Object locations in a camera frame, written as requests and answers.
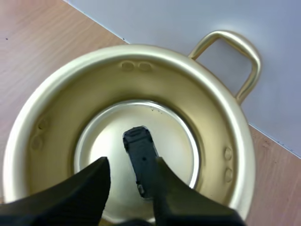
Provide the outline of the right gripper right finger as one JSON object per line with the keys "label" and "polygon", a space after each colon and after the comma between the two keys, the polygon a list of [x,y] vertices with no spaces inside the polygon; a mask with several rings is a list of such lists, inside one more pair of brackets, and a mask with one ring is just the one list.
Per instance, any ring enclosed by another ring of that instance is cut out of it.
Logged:
{"label": "right gripper right finger", "polygon": [[244,226],[234,210],[182,182],[163,158],[156,159],[153,208],[158,226]]}

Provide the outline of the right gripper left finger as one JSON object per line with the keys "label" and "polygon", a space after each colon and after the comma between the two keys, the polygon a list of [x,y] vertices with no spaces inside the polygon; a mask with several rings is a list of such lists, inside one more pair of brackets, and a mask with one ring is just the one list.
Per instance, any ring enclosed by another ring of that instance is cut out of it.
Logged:
{"label": "right gripper left finger", "polygon": [[110,166],[101,157],[67,180],[0,207],[2,226],[96,226],[111,186]]}

